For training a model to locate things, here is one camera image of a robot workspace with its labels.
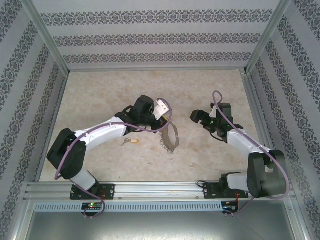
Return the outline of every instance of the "key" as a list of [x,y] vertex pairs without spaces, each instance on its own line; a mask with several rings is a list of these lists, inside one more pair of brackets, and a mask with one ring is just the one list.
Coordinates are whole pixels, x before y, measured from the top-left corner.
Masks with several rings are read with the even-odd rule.
[[131,138],[126,138],[126,139],[124,140],[124,142],[122,143],[121,147],[122,147],[123,145],[129,143],[130,140],[131,140]]

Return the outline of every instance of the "wall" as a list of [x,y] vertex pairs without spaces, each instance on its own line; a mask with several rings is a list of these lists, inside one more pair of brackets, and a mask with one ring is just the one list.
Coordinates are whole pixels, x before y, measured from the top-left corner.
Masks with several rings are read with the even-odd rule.
[[251,73],[312,239],[320,239],[320,1],[294,0]]
[[71,70],[245,67],[279,0],[35,0]]
[[18,0],[0,0],[0,240],[37,174],[62,95],[59,69]]

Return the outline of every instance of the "floor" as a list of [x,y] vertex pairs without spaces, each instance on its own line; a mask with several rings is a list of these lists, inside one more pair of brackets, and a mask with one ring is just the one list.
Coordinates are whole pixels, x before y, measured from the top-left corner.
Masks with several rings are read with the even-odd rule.
[[[231,104],[234,122],[258,139],[238,70],[71,72],[50,147],[62,129],[93,127],[147,95],[171,104],[179,147],[169,154],[160,144],[160,134],[149,132],[128,136],[139,139],[137,144],[121,146],[126,137],[108,141],[85,157],[85,168],[98,181],[218,180],[223,173],[244,171],[244,156],[190,120],[193,110],[211,111],[214,90],[221,91],[223,102]],[[55,172],[46,161],[40,181],[54,181]]]

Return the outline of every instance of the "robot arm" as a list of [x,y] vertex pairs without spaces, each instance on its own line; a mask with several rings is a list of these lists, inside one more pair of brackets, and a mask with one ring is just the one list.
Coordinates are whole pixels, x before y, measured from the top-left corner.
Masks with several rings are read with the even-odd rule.
[[155,106],[151,98],[142,95],[134,106],[126,107],[110,120],[97,126],[75,132],[69,128],[62,130],[49,150],[47,159],[58,169],[67,149],[78,137],[84,134],[81,140],[77,141],[68,153],[60,170],[60,175],[95,195],[100,188],[100,184],[83,167],[86,153],[111,139],[136,131],[134,127],[125,126],[121,123],[137,127],[151,127],[152,130],[160,129],[167,123],[164,115],[168,111],[169,108],[163,101],[158,100]]
[[[233,124],[231,105],[229,103],[218,103],[223,114]],[[218,109],[214,117],[215,105],[211,104],[211,114],[203,110],[195,110],[191,114],[191,120],[203,125],[203,128],[211,134],[217,132],[222,142],[235,147],[242,155],[248,159],[247,172],[231,172],[221,176],[220,190],[242,190],[249,192],[254,198],[269,197],[284,194],[287,185],[285,177],[276,164],[261,150],[266,150],[271,154],[286,170],[284,154],[279,150],[270,150],[260,145],[254,146],[248,139],[248,134],[239,124],[235,126],[242,129],[240,134],[236,131],[220,114]]]

